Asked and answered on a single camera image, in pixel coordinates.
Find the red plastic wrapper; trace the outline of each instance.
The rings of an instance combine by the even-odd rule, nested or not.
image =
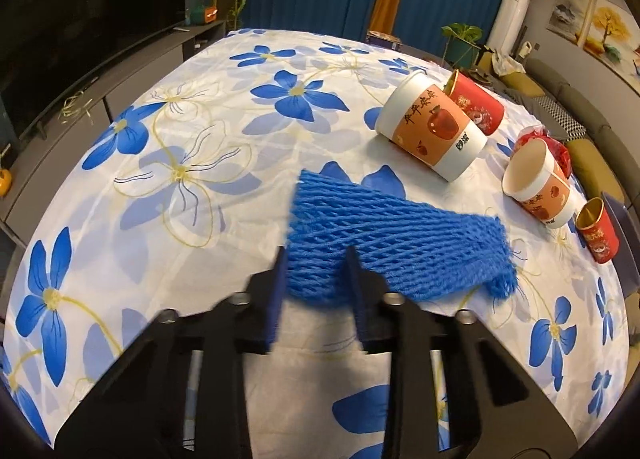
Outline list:
[[[548,131],[542,125],[525,127],[520,131],[516,144],[513,147],[513,152],[511,152],[511,157],[513,157],[513,154],[518,152],[529,140],[533,140],[534,138],[541,138],[545,140],[546,146],[554,155],[556,162],[558,162],[558,165],[562,169],[562,173],[567,179],[569,179],[572,172],[571,156],[569,156],[569,151],[558,140],[554,140],[550,137]]]

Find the tv cabinet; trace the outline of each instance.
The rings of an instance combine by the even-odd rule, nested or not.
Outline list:
[[[207,45],[225,36],[225,21],[171,30],[130,52],[100,73],[85,89],[80,104],[91,100],[88,114],[63,122],[55,114],[45,125],[46,137],[36,135],[10,167],[14,178],[0,198],[0,228],[23,248],[66,176],[80,158],[134,100],[197,52],[198,39]]]

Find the tablecloth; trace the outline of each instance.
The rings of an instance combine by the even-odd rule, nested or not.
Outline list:
[[[573,222],[551,231],[505,197],[520,129],[506,114],[478,159],[447,183],[376,135],[380,107],[416,68],[394,51],[300,32],[239,30],[209,46],[118,116],[60,187],[20,265],[2,381],[48,442],[146,322],[191,314],[244,289],[286,240],[300,169],[460,213],[500,216],[519,291],[477,287],[425,303],[476,311],[567,420],[580,443],[623,390],[626,315],[612,264],[597,265]],[[581,192],[572,179],[572,186]],[[271,355],[247,357],[257,458],[378,457],[387,355],[367,356],[348,310],[287,300]],[[445,381],[436,373],[441,444]]]

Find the landscape painting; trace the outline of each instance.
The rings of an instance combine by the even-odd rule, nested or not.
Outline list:
[[[597,0],[584,51],[640,94],[640,28],[631,14],[609,1]]]
[[[546,28],[578,44],[590,2],[591,0],[556,0]]]

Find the black tv screen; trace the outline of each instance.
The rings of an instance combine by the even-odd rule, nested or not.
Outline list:
[[[184,0],[0,0],[0,98],[22,134],[101,64],[184,20]]]

